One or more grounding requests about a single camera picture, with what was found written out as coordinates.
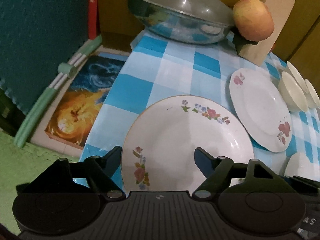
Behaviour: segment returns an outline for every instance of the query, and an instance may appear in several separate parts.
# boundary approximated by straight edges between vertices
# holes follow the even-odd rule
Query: white bowl
[[[319,108],[320,107],[320,99],[319,96],[313,87],[313,85],[310,83],[308,79],[306,79],[306,85],[308,87],[309,93],[305,93],[308,106],[310,108]]]
[[[285,71],[294,77],[294,79],[299,84],[299,86],[302,88],[304,93],[309,93],[309,90],[307,88],[305,81],[303,80],[303,77],[301,76],[299,71],[295,68],[295,66],[292,65],[289,61],[287,61],[287,67],[286,67]]]
[[[278,90],[290,112],[308,111],[308,103],[301,87],[287,72],[281,73]]]
[[[291,156],[285,169],[284,176],[300,176],[306,179],[319,181],[320,166],[316,163],[311,163],[305,153],[297,152]]]

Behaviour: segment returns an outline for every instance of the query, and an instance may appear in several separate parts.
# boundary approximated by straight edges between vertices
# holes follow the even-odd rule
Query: bowl
[[[128,8],[147,30],[185,43],[216,43],[235,25],[220,0],[128,0]]]
[[[303,77],[301,76],[299,71],[295,68],[295,66],[292,65],[289,61],[287,61],[287,67],[285,71],[294,77],[294,79],[302,88],[304,93],[309,93],[309,90],[307,88],[306,82],[304,81]]]
[[[297,152],[291,156],[287,167],[285,168],[284,176],[293,177],[299,176],[306,179],[319,181],[320,166],[317,163],[311,163],[304,152]]]
[[[306,79],[306,85],[309,90],[309,93],[305,93],[309,108],[320,108],[319,96],[308,79]]]
[[[287,72],[281,73],[278,90],[290,112],[308,111],[308,103],[301,87]]]

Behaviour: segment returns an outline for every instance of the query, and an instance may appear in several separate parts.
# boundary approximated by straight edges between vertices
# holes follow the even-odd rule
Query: wooden block
[[[284,27],[295,2],[294,0],[261,1],[263,1],[269,8],[273,22],[275,23],[275,30],[269,38],[264,41],[259,41],[257,45],[245,44],[241,48],[237,48],[239,56],[249,60],[257,66],[261,66],[266,59],[266,56]]]

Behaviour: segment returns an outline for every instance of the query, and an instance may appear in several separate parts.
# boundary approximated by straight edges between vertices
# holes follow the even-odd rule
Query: green mat
[[[13,137],[0,132],[0,223],[11,232],[20,233],[12,214],[12,204],[17,195],[16,185],[31,182],[62,157],[67,157],[71,162],[78,161],[77,157],[66,156],[31,143],[19,149],[13,145]]]

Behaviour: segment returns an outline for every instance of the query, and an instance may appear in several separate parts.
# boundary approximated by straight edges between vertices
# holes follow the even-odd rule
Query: table
[[[261,67],[238,57],[232,37],[210,46],[183,44],[145,32],[115,80],[91,129],[80,161],[105,155],[123,145],[134,120],[151,104],[175,95],[196,95],[211,99],[236,115],[228,91],[231,74],[250,68],[269,77],[275,86],[286,67],[273,53]],[[277,174],[283,174],[288,157],[304,152],[319,163],[320,121],[315,109],[291,114],[292,140],[280,153],[272,153],[252,139],[254,155]],[[112,179],[122,187],[120,168]],[[76,179],[86,184],[84,179]]]

